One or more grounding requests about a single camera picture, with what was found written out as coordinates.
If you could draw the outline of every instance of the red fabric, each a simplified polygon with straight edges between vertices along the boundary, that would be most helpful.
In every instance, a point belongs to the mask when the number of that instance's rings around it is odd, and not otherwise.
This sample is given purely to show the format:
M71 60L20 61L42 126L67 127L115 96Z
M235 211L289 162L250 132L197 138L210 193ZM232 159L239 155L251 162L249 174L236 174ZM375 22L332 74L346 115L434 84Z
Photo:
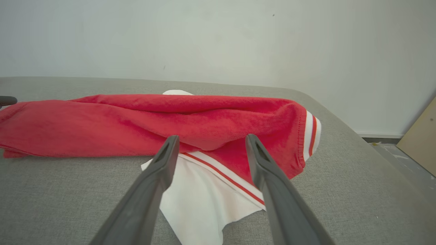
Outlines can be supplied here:
M305 108L287 99L95 95L0 111L0 148L6 158L154 155L176 134L181 153L201 150L252 183L245 136L257 135L292 178L304 167L305 121Z

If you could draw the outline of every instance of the white cloth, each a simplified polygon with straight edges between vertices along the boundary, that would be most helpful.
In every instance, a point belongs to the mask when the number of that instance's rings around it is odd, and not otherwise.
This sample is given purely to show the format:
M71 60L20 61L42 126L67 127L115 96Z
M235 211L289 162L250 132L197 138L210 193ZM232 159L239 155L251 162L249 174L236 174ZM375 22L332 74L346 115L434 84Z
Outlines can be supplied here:
M183 90L163 94L192 95ZM191 154L179 154L173 182L162 195L160 210L182 245L222 245L225 225L265 209L255 200L262 199L262 193L233 176L218 161L200 152ZM141 169L144 171L150 162L142 164Z

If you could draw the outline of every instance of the red and white stripe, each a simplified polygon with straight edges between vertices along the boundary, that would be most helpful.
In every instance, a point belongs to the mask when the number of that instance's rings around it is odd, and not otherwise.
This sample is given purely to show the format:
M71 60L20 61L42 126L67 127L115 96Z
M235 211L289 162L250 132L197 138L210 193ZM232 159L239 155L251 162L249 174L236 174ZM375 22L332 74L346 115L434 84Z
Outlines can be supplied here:
M217 160L199 151L180 153L179 157L187 159L188 161L191 161L209 170L215 176L231 186L235 191L251 200L259 208L265 210L265 202L263 201L262 192L228 169L226 166L222 165Z
M320 137L321 122L310 112L306 111L306 128L304 131L303 148L303 157L305 162L317 149L318 145L320 144Z

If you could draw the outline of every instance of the baseboard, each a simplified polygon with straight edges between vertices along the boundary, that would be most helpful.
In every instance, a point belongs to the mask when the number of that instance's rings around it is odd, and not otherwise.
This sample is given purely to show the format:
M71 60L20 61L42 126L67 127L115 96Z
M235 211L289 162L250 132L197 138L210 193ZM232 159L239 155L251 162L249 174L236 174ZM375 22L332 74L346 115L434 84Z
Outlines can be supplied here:
M381 144L398 144L401 139L387 139L387 138L362 138L368 143L381 143Z
M386 139L401 139L404 134L375 134L375 133L364 133L356 132L362 138L386 138Z

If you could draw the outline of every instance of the gray table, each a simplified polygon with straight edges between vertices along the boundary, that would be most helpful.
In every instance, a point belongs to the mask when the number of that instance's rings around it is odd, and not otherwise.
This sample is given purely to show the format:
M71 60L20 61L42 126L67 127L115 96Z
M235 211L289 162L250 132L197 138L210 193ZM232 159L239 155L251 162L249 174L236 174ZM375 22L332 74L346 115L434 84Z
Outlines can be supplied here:
M306 94L284 88L106 78L0 78L19 101L94 94L161 94L292 99L322 123L320 145L292 182L337 244L435 244L435 208L355 132ZM0 244L87 244L150 157L0 157ZM153 244L179 244L162 214ZM272 244L256 212L224 228L224 244Z

